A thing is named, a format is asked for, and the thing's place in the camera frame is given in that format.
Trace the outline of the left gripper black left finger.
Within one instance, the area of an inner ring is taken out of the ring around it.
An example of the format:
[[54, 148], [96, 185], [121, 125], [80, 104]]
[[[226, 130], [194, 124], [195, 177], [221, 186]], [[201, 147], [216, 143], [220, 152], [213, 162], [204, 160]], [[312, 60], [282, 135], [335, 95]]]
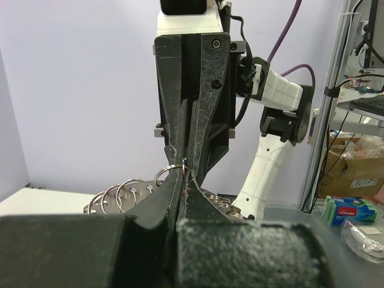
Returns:
[[1, 218], [2, 287], [172, 287], [169, 268], [184, 172], [120, 215]]

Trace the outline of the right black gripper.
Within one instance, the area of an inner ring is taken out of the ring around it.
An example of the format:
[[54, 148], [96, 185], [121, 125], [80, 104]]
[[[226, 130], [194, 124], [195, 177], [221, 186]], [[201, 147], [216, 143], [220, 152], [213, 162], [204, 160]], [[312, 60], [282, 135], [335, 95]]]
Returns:
[[198, 180], [229, 150], [236, 55], [226, 32], [161, 35], [154, 40], [160, 105], [155, 136], [170, 165]]

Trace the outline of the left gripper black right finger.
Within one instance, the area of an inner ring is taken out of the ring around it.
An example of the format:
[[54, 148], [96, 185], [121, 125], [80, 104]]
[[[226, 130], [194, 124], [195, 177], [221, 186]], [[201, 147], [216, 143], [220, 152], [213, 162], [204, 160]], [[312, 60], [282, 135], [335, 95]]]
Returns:
[[176, 225], [178, 287], [335, 287], [310, 226], [252, 220]]

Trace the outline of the metal band with key rings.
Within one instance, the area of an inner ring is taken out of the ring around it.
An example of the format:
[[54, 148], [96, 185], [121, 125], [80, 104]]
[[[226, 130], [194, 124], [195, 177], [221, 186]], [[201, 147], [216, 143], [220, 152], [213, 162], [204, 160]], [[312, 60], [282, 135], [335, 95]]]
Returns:
[[[107, 190], [94, 195], [88, 204], [84, 206], [83, 214], [118, 215], [126, 213], [152, 195], [162, 185], [162, 181], [159, 180], [160, 176], [176, 169], [181, 170], [183, 173], [188, 171], [188, 168], [183, 164], [172, 164], [161, 169], [152, 181], [129, 179], [121, 184], [113, 185]], [[198, 190], [229, 219], [245, 219], [241, 214], [241, 210], [232, 205], [228, 198], [215, 195], [201, 188]]]

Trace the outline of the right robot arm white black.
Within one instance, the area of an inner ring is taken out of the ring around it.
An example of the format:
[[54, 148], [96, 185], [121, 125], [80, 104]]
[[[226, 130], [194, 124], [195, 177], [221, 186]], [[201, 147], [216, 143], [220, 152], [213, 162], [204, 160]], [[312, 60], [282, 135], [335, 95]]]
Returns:
[[244, 111], [235, 97], [264, 106], [256, 156], [233, 202], [210, 196], [230, 216], [261, 220], [279, 168], [307, 133], [314, 88], [288, 82], [226, 32], [161, 35], [154, 41], [161, 127], [169, 175], [155, 186], [166, 203], [199, 188], [229, 148]]

